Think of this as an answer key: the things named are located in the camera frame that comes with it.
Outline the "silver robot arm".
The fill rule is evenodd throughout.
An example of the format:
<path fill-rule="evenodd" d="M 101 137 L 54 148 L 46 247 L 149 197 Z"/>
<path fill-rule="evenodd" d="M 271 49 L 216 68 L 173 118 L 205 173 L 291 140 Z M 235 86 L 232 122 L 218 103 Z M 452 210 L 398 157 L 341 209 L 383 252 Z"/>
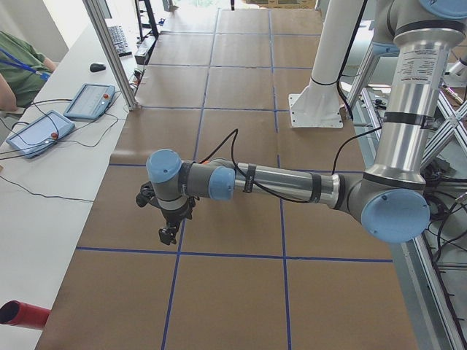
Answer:
<path fill-rule="evenodd" d="M 357 93 L 371 74 L 370 60 L 396 57 L 390 97 L 374 159 L 363 171 L 330 175 L 240 163 L 209 155 L 186 161 L 171 149 L 148 157 L 148 182 L 139 206 L 159 209 L 162 243 L 177 241 L 181 223 L 199 198 L 228 201 L 235 191 L 264 193 L 295 203 L 321 203 L 344 212 L 375 238 L 403 243 L 428 226 L 422 158 L 434 121 L 449 53 L 466 37 L 464 1 L 378 1 L 366 59 L 352 84 Z"/>

